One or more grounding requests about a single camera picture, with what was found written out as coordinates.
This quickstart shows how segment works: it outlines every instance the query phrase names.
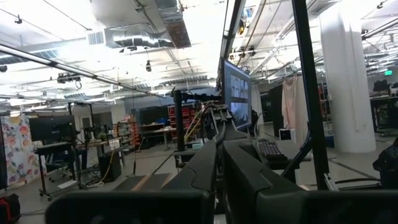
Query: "black speaker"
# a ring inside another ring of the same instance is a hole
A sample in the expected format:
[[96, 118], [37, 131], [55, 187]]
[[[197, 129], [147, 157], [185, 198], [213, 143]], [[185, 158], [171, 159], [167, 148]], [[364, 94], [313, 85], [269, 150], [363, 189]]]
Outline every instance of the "black speaker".
[[112, 182], [122, 174], [119, 153], [114, 152], [112, 161], [111, 157], [112, 157], [112, 151], [107, 152], [99, 157], [98, 163], [99, 163], [99, 170], [101, 171], [101, 178], [104, 178], [109, 166], [109, 171], [106, 174], [106, 177], [104, 178], [103, 182]]

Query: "monitor screen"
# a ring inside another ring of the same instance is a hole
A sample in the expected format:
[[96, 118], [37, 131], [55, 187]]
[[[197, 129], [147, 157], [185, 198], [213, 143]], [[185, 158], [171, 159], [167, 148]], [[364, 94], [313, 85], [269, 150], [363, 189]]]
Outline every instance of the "monitor screen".
[[251, 125], [251, 80], [240, 68], [223, 60], [223, 103], [232, 112], [238, 129]]

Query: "ceiling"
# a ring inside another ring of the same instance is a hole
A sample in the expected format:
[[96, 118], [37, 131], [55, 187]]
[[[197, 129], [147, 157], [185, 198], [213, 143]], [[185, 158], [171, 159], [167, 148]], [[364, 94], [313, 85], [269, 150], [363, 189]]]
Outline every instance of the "ceiling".
[[[177, 6], [167, 8], [170, 2]], [[145, 96], [142, 91], [162, 96], [173, 87], [213, 86], [225, 11], [226, 2], [216, 0], [0, 0], [0, 44], [137, 88], [87, 77], [80, 77], [81, 88], [73, 80], [62, 84], [57, 77], [63, 70], [2, 54], [7, 71], [0, 72], [0, 110], [59, 108], [68, 101], [114, 104]], [[141, 43], [115, 44], [115, 32]]]
[[[308, 17], [311, 39], [313, 43], [314, 59], [317, 62], [317, 71], [323, 72], [322, 45], [320, 40], [319, 13], [340, 1], [307, 0]], [[398, 18], [398, 1], [363, 1], [353, 11], [362, 18], [363, 30], [372, 31], [385, 23]], [[376, 65], [378, 58], [394, 54], [394, 37], [398, 27], [391, 27], [363, 42], [364, 53], [367, 58], [368, 75], [377, 75], [384, 71], [385, 66]], [[229, 60], [248, 70], [253, 83], [270, 83], [283, 80], [295, 72], [300, 71], [299, 48], [294, 27], [291, 0], [262, 0], [258, 12], [254, 15], [250, 26], [242, 35], [235, 38], [233, 52]], [[396, 65], [391, 62], [388, 67]]]

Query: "keyboard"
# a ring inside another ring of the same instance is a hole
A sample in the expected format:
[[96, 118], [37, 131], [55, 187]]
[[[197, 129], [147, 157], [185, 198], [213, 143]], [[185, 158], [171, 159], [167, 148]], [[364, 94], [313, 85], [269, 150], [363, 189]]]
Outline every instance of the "keyboard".
[[276, 144], [276, 142], [259, 140], [257, 142], [257, 148], [260, 152], [260, 155], [265, 157], [270, 162], [287, 160], [287, 157], [283, 153], [280, 152], [279, 147]]

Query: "camera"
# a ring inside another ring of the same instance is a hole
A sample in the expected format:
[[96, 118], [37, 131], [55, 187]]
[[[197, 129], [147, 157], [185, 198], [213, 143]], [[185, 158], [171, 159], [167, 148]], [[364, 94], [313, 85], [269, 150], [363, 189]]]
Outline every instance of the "camera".
[[147, 61], [147, 65], [145, 66], [147, 72], [151, 72], [152, 71], [152, 67], [150, 66], [150, 62], [149, 60]]
[[6, 72], [8, 70], [7, 65], [0, 66], [0, 72]]

